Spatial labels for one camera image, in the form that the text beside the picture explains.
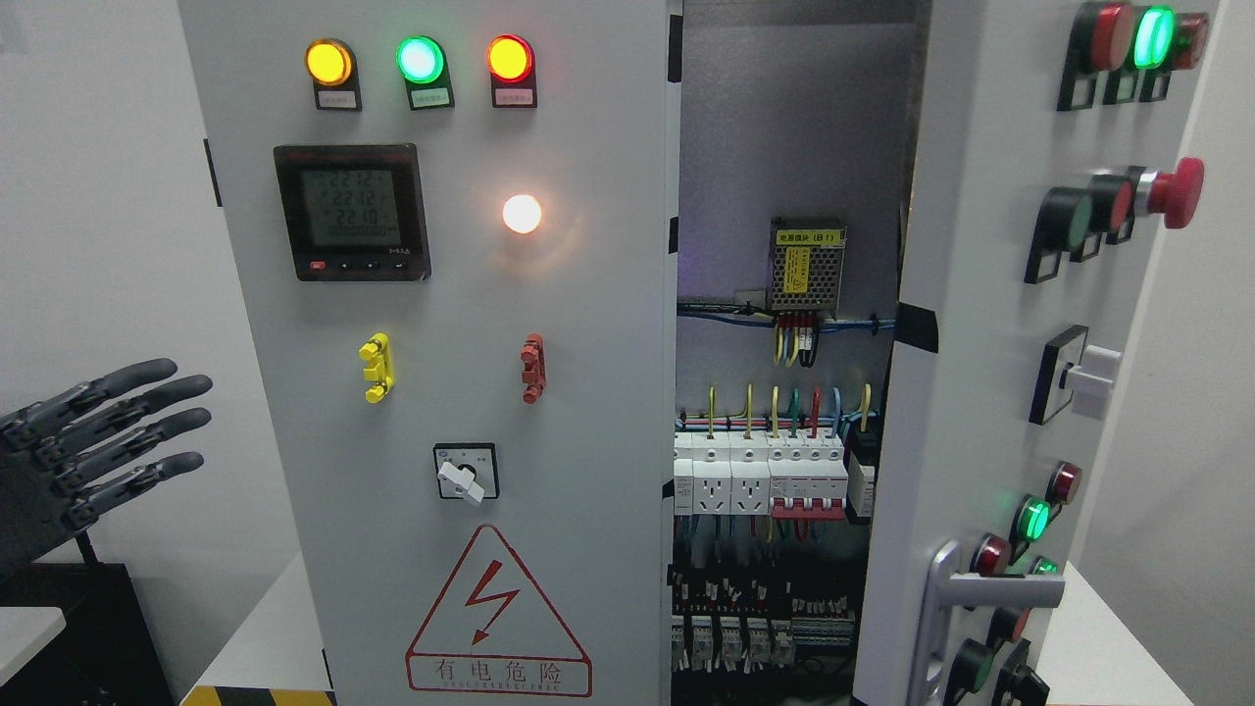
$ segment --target gray robotic hand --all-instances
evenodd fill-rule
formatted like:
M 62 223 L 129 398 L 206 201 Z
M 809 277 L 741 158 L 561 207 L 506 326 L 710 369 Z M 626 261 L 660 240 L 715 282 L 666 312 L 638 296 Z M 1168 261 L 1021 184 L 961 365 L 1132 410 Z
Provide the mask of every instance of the gray robotic hand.
M 158 444 L 210 423 L 210 413 L 197 408 L 125 431 L 147 415 L 208 393 L 213 382 L 206 376 L 176 380 L 85 416 L 177 370 L 166 359 L 136 364 L 0 416 L 0 582 L 104 513 L 205 464 L 190 451 L 90 485 Z

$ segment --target green indicator light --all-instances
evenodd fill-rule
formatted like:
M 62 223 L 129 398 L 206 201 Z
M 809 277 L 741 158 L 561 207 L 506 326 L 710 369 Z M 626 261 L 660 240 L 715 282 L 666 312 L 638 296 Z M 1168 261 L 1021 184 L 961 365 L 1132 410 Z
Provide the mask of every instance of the green indicator light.
M 1037 542 L 1045 534 L 1045 525 L 1050 524 L 1050 507 L 1040 498 L 1028 498 L 1020 505 L 1019 519 L 1015 530 L 1029 542 Z
M 1155 69 L 1168 58 L 1172 35 L 1176 33 L 1176 15 L 1167 5 L 1151 5 L 1137 25 L 1133 39 L 1133 65 Z
M 432 83 L 444 73 L 444 50 L 427 36 L 410 36 L 397 48 L 397 68 L 410 83 Z
M 1057 574 L 1059 573 L 1059 566 L 1054 562 L 1047 559 L 1045 557 L 1039 557 L 1033 564 L 1034 574 Z

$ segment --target red triangle warning sign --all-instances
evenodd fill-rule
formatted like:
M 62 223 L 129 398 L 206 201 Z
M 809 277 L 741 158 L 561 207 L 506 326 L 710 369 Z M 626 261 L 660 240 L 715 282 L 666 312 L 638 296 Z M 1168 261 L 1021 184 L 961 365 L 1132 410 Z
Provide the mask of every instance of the red triangle warning sign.
M 414 691 L 592 696 L 592 661 L 493 525 L 476 528 L 405 671 Z

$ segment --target lightning bolt symbol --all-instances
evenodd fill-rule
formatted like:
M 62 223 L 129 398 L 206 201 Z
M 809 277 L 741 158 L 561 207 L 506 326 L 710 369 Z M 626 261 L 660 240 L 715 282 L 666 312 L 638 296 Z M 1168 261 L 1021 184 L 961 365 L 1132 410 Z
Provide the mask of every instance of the lightning bolt symbol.
M 471 640 L 471 645 L 479 645 L 486 637 L 488 637 L 488 628 L 492 623 L 497 622 L 497 618 L 506 612 L 506 608 L 515 601 L 518 596 L 520 589 L 506 591 L 502 593 L 496 593 L 493 596 L 479 596 L 488 584 L 492 583 L 493 577 L 501 571 L 501 562 L 493 559 L 488 568 L 483 572 L 483 577 L 479 578 L 479 583 L 476 584 L 474 591 L 471 592 L 471 598 L 467 598 L 467 607 L 478 606 L 481 603 L 491 603 L 492 601 L 501 601 L 501 606 L 497 606 L 497 612 L 492 614 L 488 619 L 488 624 L 483 626 L 482 630 L 474 631 L 474 637 Z

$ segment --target yellow terminal connector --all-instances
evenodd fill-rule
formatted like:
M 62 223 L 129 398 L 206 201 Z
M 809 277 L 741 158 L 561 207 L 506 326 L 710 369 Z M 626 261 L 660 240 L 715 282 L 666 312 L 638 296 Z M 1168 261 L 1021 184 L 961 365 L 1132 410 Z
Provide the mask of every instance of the yellow terminal connector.
M 361 377 L 366 382 L 373 382 L 366 390 L 366 403 L 375 405 L 392 393 L 395 385 L 392 366 L 392 345 L 388 334 L 378 331 L 358 349 L 358 359 L 365 361 L 361 369 Z

